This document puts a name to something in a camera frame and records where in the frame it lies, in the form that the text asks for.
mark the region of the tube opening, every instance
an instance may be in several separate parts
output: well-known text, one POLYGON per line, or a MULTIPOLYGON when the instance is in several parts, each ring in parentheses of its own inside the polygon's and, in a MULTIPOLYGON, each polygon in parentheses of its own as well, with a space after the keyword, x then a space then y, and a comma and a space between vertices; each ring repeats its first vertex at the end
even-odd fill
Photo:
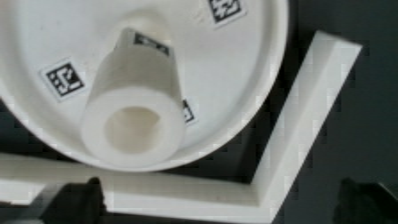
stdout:
POLYGON ((104 124, 104 136, 113 148, 126 155, 151 151, 161 140, 158 114, 142 107, 119 110, 104 124))

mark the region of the cylindrical tube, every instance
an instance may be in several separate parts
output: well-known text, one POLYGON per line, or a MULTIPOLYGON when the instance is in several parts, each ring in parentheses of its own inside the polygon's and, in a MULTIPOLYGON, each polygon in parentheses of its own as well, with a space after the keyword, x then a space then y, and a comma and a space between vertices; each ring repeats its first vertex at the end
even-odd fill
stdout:
POLYGON ((174 59, 133 35, 126 29, 101 63, 81 119, 90 154, 131 171, 170 158, 184 136, 174 59))

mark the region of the black object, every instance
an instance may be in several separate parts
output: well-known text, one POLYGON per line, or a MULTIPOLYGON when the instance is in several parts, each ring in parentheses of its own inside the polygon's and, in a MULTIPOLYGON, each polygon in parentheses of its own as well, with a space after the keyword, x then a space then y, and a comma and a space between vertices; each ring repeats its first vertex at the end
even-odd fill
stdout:
POLYGON ((398 194, 392 189, 380 183, 357 184, 353 180, 342 180, 335 224, 398 223, 398 194))
POLYGON ((5 224, 99 224, 106 212, 99 179, 49 186, 5 224))

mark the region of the dark background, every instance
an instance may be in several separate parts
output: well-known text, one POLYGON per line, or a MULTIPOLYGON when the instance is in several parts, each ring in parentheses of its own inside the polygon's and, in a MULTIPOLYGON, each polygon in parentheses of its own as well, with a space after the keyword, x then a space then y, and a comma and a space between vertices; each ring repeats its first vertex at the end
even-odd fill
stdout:
MULTIPOLYGON (((275 224, 332 223, 342 178, 398 184, 398 1, 289 0, 291 34, 279 80, 257 114, 218 152, 167 171, 250 182, 261 149, 316 30, 364 45, 275 224)), ((39 142, 0 105, 0 149, 67 160, 39 142)), ((197 223, 119 216, 106 223, 197 223)))

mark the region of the printed square pattern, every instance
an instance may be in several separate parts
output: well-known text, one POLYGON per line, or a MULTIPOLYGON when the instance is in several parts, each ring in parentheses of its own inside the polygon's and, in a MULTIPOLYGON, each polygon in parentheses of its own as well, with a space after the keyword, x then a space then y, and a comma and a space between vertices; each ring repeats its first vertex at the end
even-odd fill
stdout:
POLYGON ((143 36, 140 33, 135 33, 133 44, 135 45, 143 45, 143 46, 151 47, 167 56, 170 56, 170 48, 156 40, 152 40, 147 36, 143 36))
POLYGON ((241 0, 207 0, 215 23, 223 25, 245 14, 241 0))
POLYGON ((186 124, 190 124, 195 121, 195 115, 186 100, 183 101, 183 115, 184 115, 184 122, 186 124))
POLYGON ((71 61, 58 63, 42 71, 40 75, 58 100, 65 99, 85 89, 83 80, 71 61))

